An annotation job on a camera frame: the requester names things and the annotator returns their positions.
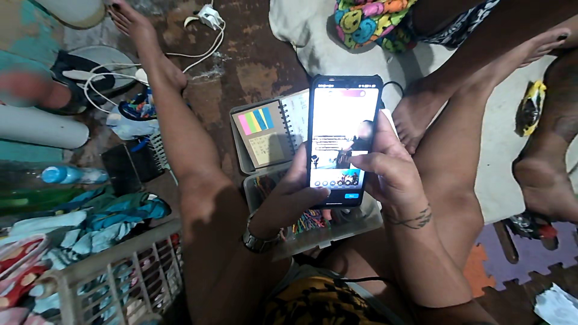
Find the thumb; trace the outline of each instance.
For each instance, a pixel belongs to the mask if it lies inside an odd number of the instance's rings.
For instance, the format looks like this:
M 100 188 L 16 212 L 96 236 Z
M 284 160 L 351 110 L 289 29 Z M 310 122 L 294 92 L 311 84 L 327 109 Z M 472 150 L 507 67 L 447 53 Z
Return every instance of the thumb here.
M 396 174 L 400 164 L 397 159 L 379 152 L 354 156 L 349 158 L 349 162 L 363 171 L 376 173 L 386 178 Z
M 291 194 L 289 199 L 291 206 L 305 211 L 326 199 L 330 193 L 331 190 L 325 187 L 305 187 L 301 191 Z

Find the laundry basket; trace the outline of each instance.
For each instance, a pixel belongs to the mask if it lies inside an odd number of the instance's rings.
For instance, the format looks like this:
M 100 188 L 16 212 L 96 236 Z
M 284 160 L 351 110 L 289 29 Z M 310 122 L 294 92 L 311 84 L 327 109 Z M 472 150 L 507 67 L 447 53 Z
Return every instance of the laundry basket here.
M 183 289 L 181 224 L 173 220 L 95 254 L 38 282 L 39 298 L 58 293 L 57 324 L 140 323 L 159 315 Z

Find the pink sticky note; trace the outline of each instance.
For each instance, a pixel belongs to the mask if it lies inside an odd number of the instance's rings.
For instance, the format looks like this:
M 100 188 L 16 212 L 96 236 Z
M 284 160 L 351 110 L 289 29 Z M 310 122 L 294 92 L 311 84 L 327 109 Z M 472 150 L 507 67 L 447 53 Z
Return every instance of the pink sticky note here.
M 249 128 L 249 124 L 247 124 L 247 119 L 245 115 L 239 115 L 239 122 L 241 122 L 241 126 L 243 127 L 243 131 L 245 131 L 245 135 L 250 135 L 251 128 Z

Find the hand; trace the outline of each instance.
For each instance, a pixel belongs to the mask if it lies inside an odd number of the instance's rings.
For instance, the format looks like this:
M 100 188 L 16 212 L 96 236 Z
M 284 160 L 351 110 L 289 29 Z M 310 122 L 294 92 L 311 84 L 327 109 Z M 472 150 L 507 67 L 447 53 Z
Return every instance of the hand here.
M 370 172 L 365 175 L 366 190 L 382 204 L 408 208 L 425 200 L 416 165 L 383 112 L 377 115 L 373 152 L 351 157 L 349 161 Z
M 306 182 L 307 150 L 301 144 L 289 171 L 253 216 L 249 224 L 251 233 L 261 239 L 272 238 L 281 228 L 294 224 L 305 210 L 329 196 L 330 189 L 309 187 Z

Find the sticky note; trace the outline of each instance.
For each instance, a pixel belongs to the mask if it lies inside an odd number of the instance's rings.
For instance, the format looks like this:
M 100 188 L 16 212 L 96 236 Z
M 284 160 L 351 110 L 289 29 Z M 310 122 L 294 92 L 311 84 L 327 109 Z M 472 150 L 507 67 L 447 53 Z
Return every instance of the sticky note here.
M 285 158 L 278 134 L 267 134 L 249 139 L 257 163 L 264 165 Z
M 249 133 L 249 134 L 253 134 L 253 133 L 257 132 L 257 128 L 255 127 L 255 123 L 253 122 L 253 114 L 246 113 L 243 116 L 247 120 L 247 125 L 249 126 L 249 130 L 251 130 L 251 133 Z
M 241 127 L 243 127 L 243 131 L 245 132 L 245 135 L 250 135 L 251 133 L 251 128 L 249 127 L 249 124 L 247 123 L 247 118 L 245 117 L 245 115 L 239 115 L 239 122 L 241 123 Z
M 273 119 L 271 119 L 271 113 L 269 113 L 269 108 L 265 107 L 261 110 L 263 116 L 265 117 L 265 122 L 267 122 L 267 128 L 274 128 Z
M 253 111 L 253 116 L 255 117 L 257 124 L 259 124 L 259 127 L 261 128 L 261 130 L 267 130 L 267 124 L 265 124 L 265 121 L 263 121 L 263 118 L 261 117 L 261 113 L 259 112 L 259 109 Z

